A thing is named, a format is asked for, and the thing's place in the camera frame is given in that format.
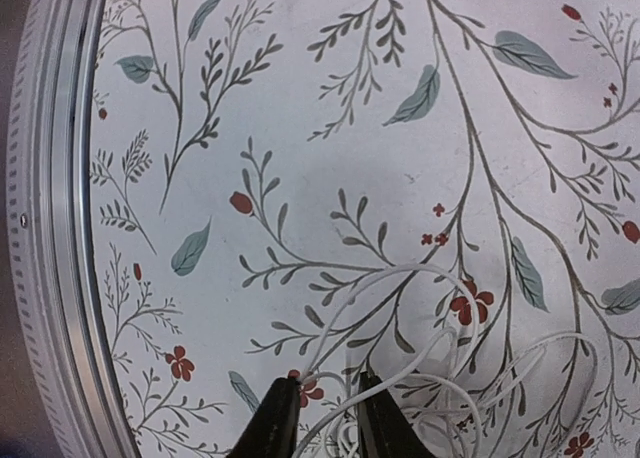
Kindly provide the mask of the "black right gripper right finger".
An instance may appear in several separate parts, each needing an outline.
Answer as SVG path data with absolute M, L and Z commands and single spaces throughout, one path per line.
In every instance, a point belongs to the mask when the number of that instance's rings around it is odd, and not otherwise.
M 364 458 L 435 458 L 387 389 L 357 405 L 359 454 Z

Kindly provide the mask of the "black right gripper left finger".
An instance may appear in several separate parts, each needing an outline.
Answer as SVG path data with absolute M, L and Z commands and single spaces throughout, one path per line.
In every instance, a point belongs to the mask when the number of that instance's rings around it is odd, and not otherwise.
M 297 445 L 300 409 L 298 380 L 277 378 L 227 457 L 292 457 Z

